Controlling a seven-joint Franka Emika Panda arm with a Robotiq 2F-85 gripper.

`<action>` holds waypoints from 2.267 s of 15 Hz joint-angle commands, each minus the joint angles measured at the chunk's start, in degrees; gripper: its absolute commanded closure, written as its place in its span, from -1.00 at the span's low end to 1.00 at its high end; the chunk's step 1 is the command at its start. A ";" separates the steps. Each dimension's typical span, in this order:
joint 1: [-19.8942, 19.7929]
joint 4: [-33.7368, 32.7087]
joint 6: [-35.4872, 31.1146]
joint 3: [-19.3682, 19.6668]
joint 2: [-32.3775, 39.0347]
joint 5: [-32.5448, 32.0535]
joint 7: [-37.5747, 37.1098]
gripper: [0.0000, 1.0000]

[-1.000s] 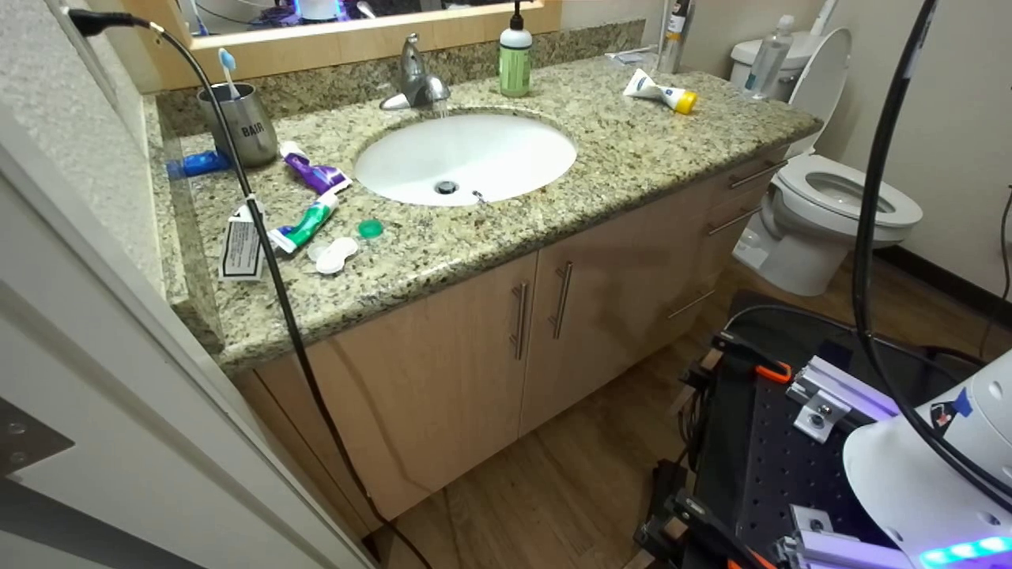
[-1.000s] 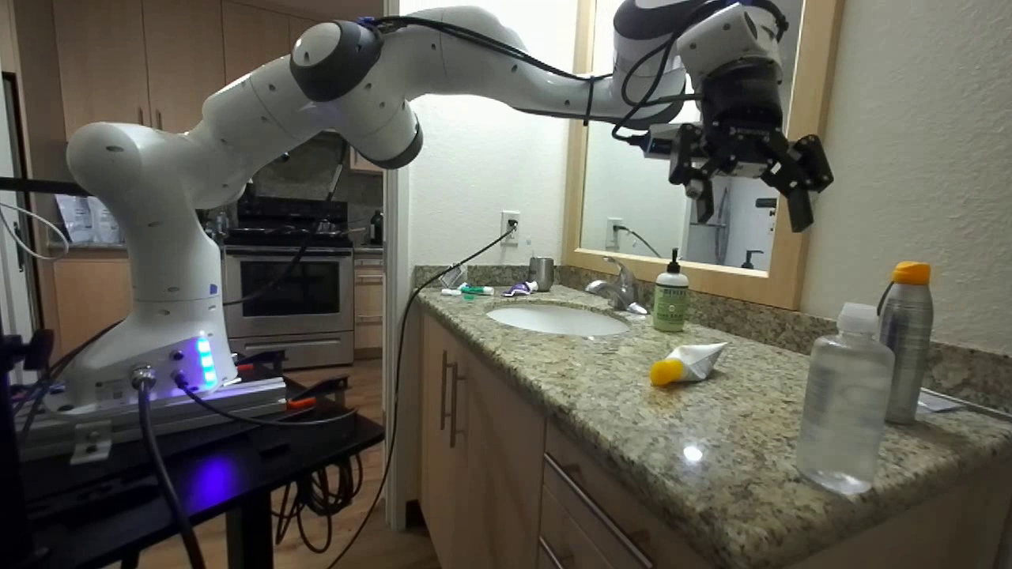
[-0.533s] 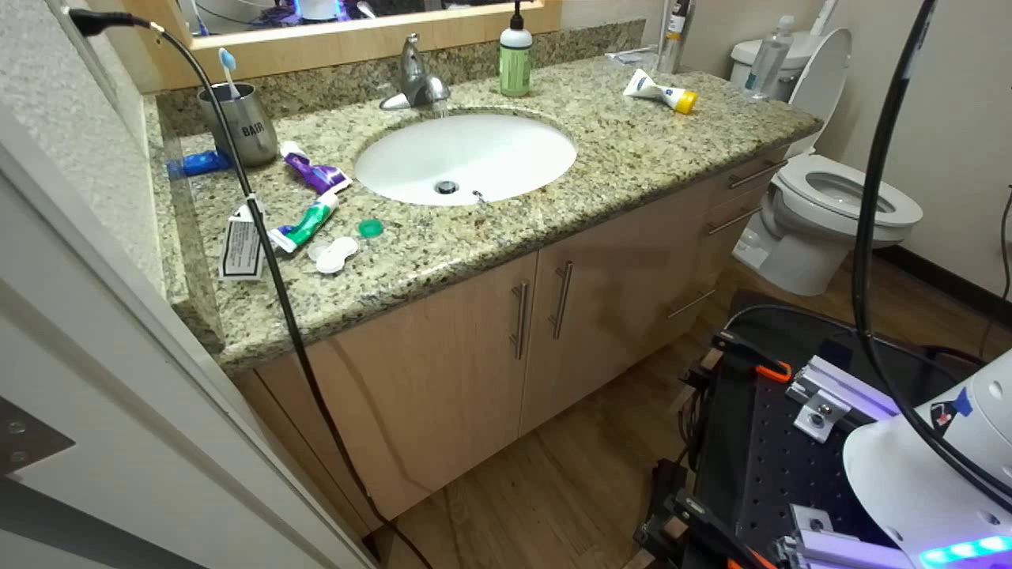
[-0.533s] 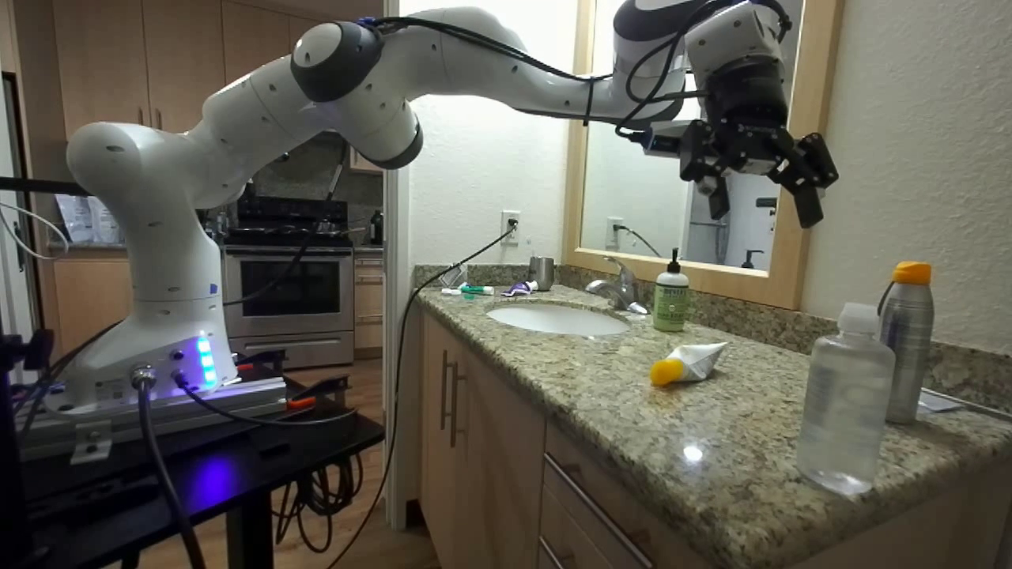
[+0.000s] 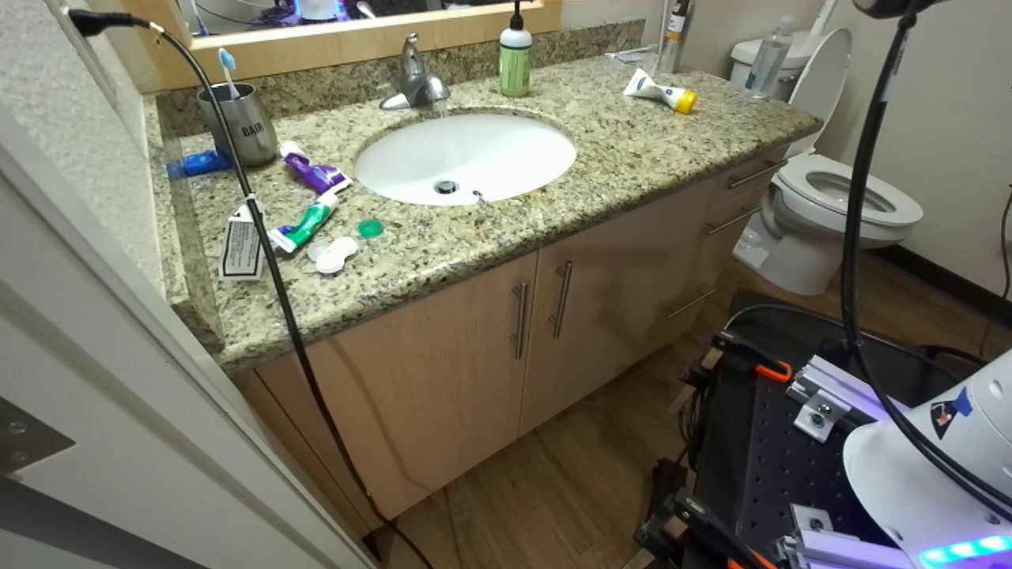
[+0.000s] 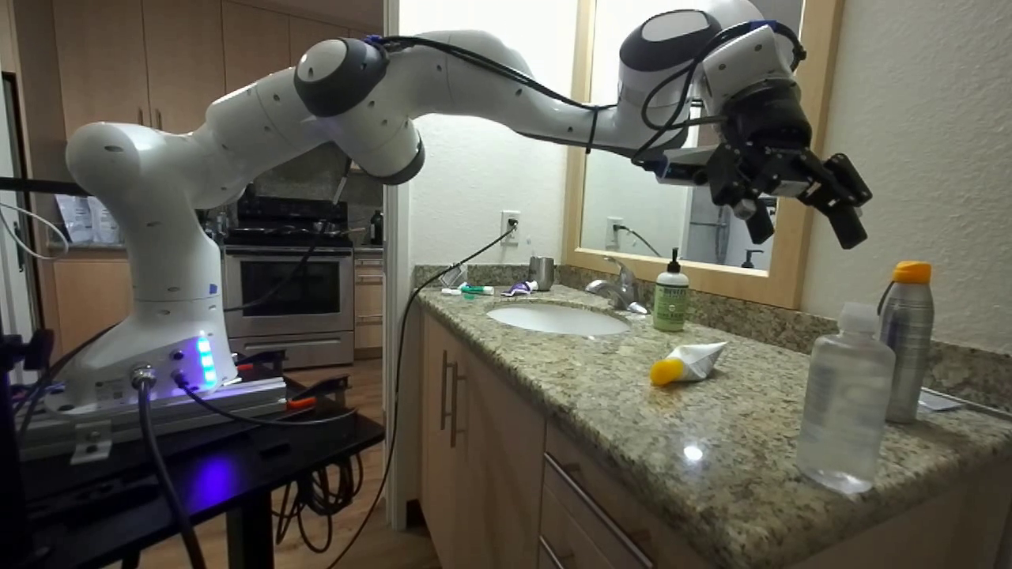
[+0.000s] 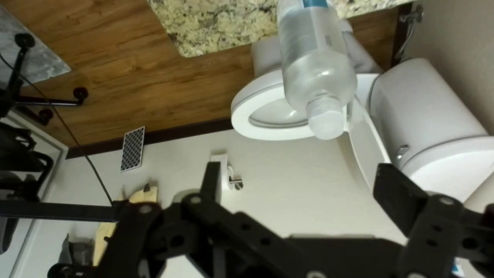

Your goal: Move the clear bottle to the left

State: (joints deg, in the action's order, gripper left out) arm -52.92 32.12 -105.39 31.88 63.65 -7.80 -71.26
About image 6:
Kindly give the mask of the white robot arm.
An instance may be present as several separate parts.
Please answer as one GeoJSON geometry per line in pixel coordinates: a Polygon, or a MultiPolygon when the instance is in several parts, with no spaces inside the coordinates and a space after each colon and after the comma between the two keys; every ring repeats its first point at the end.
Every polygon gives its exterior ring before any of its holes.
{"type": "Polygon", "coordinates": [[[424,168],[419,120],[427,114],[494,120],[529,138],[624,154],[661,180],[701,182],[754,241],[773,237],[765,203],[795,196],[828,217],[841,245],[857,245],[869,185],[849,158],[811,153],[799,62],[798,30],[754,0],[676,0],[624,39],[612,103],[542,85],[486,30],[427,30],[325,39],[216,98],[191,134],[86,122],[67,138],[67,170],[123,232],[132,307],[67,359],[67,395],[78,408],[115,403],[132,395],[141,369],[167,385],[179,365],[208,390],[234,385],[221,257],[199,215],[325,145],[379,182],[405,182],[424,168]]]}

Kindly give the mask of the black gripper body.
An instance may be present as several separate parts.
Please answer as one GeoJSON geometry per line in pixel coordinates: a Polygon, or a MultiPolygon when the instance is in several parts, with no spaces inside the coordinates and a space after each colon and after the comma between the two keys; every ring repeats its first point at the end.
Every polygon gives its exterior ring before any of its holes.
{"type": "Polygon", "coordinates": [[[708,158],[717,205],[756,215],[760,196],[795,196],[827,215],[854,203],[841,176],[811,153],[813,126],[798,87],[748,87],[721,107],[721,145],[708,158]]]}

